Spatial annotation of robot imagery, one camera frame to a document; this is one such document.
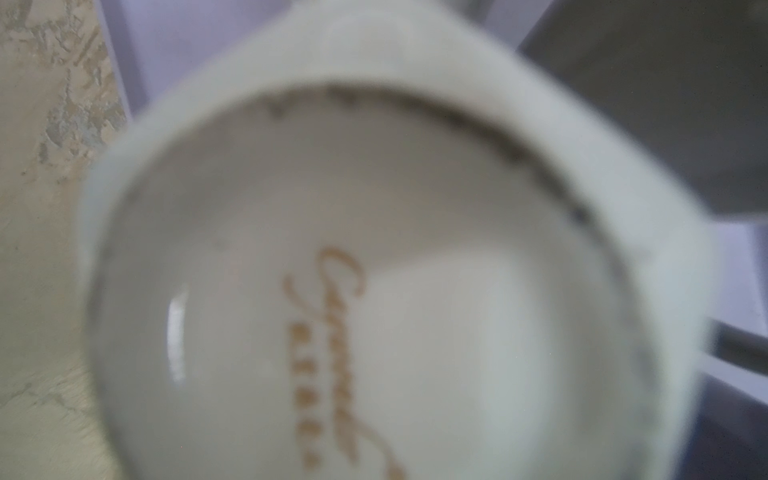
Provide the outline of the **purple ceramic mug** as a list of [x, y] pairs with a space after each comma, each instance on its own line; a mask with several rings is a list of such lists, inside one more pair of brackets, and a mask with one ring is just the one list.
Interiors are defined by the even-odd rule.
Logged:
[[677, 477], [767, 480], [767, 404], [708, 378]]

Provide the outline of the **grey ceramic mug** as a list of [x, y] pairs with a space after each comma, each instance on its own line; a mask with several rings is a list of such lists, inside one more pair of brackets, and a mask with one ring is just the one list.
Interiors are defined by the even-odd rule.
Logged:
[[521, 48], [713, 212], [766, 212], [765, 2], [559, 1]]

